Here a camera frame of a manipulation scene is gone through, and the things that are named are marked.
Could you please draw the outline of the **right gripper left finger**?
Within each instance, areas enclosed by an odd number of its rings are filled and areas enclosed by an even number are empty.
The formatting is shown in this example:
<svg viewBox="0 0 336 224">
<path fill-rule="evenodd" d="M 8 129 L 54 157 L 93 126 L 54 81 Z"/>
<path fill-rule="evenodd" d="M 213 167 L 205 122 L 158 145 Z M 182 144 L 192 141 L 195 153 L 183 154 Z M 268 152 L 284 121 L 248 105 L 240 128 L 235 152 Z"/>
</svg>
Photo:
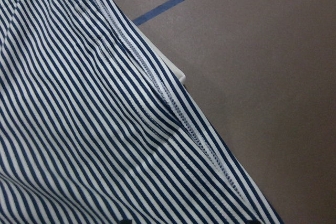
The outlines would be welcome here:
<svg viewBox="0 0 336 224">
<path fill-rule="evenodd" d="M 120 221 L 120 224 L 132 224 L 132 220 L 131 219 L 123 219 Z"/>
</svg>

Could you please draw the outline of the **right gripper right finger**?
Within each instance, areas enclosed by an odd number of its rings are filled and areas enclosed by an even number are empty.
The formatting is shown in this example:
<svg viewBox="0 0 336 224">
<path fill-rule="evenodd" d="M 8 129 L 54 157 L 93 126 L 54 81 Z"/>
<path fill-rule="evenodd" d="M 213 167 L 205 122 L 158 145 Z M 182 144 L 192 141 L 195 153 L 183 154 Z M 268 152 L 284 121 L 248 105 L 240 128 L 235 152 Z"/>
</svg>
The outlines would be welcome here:
<svg viewBox="0 0 336 224">
<path fill-rule="evenodd" d="M 246 224 L 260 224 L 260 221 L 258 220 L 248 220 Z"/>
</svg>

